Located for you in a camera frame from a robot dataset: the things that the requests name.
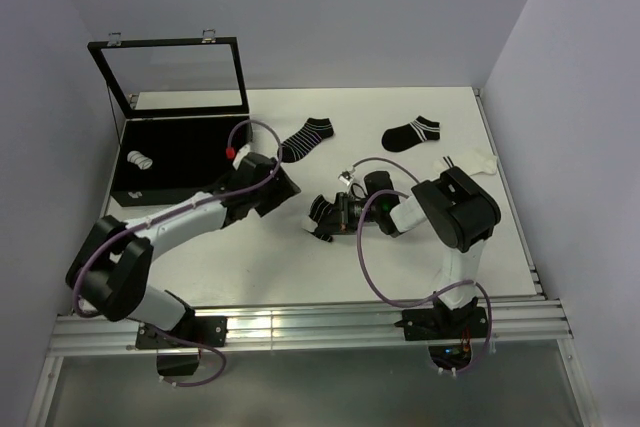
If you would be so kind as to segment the black sock with purple stripes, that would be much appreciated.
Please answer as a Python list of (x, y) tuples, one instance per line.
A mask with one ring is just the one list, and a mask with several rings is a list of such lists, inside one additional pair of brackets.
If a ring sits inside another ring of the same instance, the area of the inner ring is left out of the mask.
[(282, 162), (296, 163), (334, 136), (329, 118), (308, 118), (304, 125), (282, 143)]

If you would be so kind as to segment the black white-striped sock white toe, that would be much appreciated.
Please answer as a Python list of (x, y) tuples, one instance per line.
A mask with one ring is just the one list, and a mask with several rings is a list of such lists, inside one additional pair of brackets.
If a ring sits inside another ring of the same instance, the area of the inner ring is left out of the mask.
[(301, 222), (302, 229), (316, 239), (326, 243), (332, 243), (334, 237), (331, 234), (318, 230), (323, 222), (329, 222), (329, 217), (337, 208), (337, 199), (330, 202), (325, 196), (318, 195), (311, 203), (309, 212)]

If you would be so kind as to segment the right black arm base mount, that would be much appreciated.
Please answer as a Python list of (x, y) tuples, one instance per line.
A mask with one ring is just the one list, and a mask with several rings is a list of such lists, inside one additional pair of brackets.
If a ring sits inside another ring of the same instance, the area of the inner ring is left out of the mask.
[(407, 309), (394, 323), (407, 342), (425, 341), (438, 372), (452, 376), (468, 370), (488, 350), (493, 327), (490, 311), (471, 303), (451, 310), (444, 304)]

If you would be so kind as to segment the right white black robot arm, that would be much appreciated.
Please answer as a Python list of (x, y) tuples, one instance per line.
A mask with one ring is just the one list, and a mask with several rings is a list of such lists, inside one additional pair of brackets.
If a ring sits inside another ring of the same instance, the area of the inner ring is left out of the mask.
[[(485, 293), (476, 281), (482, 252), (494, 228), (501, 221), (496, 201), (458, 166), (445, 168), (434, 180), (411, 188), (409, 195), (394, 190), (386, 171), (365, 177), (367, 195), (359, 199), (338, 193), (331, 210), (318, 222), (318, 235), (354, 234), (357, 256), (365, 280), (383, 302), (408, 309), (427, 302), (420, 326), (433, 333), (452, 337), (471, 324), (478, 314), (489, 321), (490, 310), (477, 305), (477, 292)], [(362, 251), (362, 230), (375, 223), (387, 236), (397, 237), (423, 223), (429, 223), (445, 247), (441, 284), (427, 298), (413, 303), (394, 301), (374, 284)]]

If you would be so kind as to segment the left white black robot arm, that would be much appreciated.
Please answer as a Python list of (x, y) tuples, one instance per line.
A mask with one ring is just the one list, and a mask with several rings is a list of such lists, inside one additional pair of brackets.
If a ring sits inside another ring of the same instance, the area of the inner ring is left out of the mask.
[(87, 301), (95, 315), (112, 322), (135, 320), (159, 329), (172, 346), (202, 343), (224, 329), (207, 326), (182, 299), (150, 286), (152, 264), (250, 211), (265, 216), (299, 192), (276, 159), (249, 153), (211, 187), (151, 217), (105, 216), (93, 225), (66, 274), (72, 299)]

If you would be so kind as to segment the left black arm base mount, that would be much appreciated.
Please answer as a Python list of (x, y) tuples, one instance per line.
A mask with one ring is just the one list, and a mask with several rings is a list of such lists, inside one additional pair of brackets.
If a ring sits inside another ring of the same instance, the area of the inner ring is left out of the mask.
[[(139, 351), (156, 352), (156, 371), (162, 381), (177, 387), (198, 387), (217, 380), (227, 366), (227, 358), (220, 351), (225, 346), (228, 319), (225, 316), (192, 316), (173, 330), (163, 331), (150, 324), (142, 324), (135, 340)], [(209, 377), (194, 380), (204, 356), (213, 354), (219, 367)]]

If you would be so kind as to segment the white sock black thin stripes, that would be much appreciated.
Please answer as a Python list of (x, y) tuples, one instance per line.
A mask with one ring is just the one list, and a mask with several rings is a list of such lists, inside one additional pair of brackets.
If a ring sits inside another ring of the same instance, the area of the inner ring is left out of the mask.
[(126, 160), (142, 171), (150, 169), (153, 165), (151, 158), (136, 150), (130, 151), (126, 156)]

